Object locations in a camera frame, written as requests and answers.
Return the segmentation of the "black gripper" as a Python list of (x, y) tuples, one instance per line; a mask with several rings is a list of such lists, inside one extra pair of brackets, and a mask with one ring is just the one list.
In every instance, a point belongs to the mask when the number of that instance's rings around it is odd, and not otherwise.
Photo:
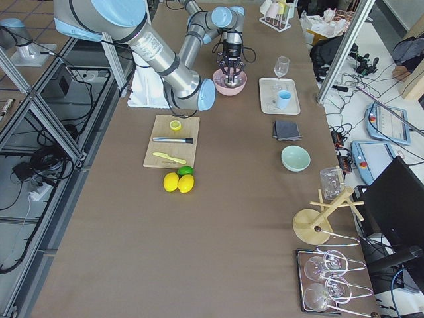
[(217, 63), (223, 68), (225, 75), (225, 83), (233, 82), (233, 69), (234, 68), (234, 81), (242, 81), (242, 72), (245, 63), (241, 59), (242, 44), (222, 43), (223, 50), (217, 53)]

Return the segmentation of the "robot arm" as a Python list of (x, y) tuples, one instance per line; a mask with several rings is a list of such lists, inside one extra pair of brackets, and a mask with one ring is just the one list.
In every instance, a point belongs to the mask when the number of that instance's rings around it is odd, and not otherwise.
[(148, 22), (144, 1), (55, 1), (56, 30), (66, 36), (99, 42), (107, 33), (126, 44), (164, 80), (165, 96), (180, 109), (206, 111), (215, 102), (212, 80), (192, 70), (199, 49), (223, 34), (223, 58), (227, 72), (242, 66), (243, 7), (202, 10), (196, 1), (182, 1), (190, 14), (185, 39), (174, 52)]
[(200, 48), (218, 36), (222, 37), (222, 52), (218, 58), (220, 67), (239, 68), (242, 66), (245, 10), (244, 7), (215, 7), (204, 11), (196, 1), (180, 1), (189, 13), (187, 32), (178, 53), (180, 61), (191, 68)]

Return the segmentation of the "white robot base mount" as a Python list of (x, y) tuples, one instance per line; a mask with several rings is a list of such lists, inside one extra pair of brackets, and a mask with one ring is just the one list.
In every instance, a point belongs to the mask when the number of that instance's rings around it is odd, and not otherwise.
[(161, 77), (151, 68), (136, 67), (127, 105), (154, 109), (168, 108)]

